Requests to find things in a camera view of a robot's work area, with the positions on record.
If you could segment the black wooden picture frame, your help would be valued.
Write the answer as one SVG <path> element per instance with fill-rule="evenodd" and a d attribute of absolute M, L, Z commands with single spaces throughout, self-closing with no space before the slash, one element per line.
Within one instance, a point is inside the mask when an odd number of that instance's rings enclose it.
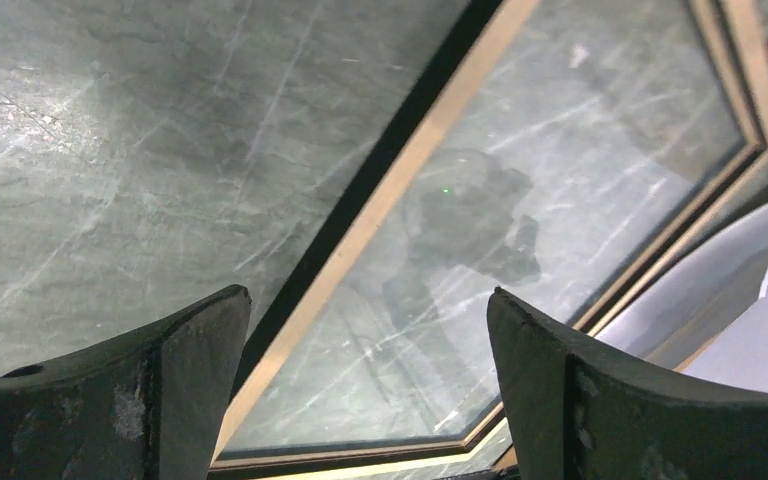
<path fill-rule="evenodd" d="M 497 286 L 597 333 L 768 162 L 768 1 L 497 1 L 241 361 L 212 479 L 427 478 L 510 440 Z"/>

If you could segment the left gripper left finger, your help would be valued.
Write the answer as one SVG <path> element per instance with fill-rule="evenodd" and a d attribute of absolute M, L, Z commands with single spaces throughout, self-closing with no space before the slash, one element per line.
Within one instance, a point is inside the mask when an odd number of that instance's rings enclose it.
<path fill-rule="evenodd" d="M 205 478 L 250 310 L 231 285 L 1 376 L 0 479 Z"/>

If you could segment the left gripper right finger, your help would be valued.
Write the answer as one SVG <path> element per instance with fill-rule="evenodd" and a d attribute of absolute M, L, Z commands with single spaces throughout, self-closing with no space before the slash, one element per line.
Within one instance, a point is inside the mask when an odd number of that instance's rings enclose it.
<path fill-rule="evenodd" d="M 768 393 L 665 369 L 504 289 L 487 327 L 524 479 L 768 479 Z"/>

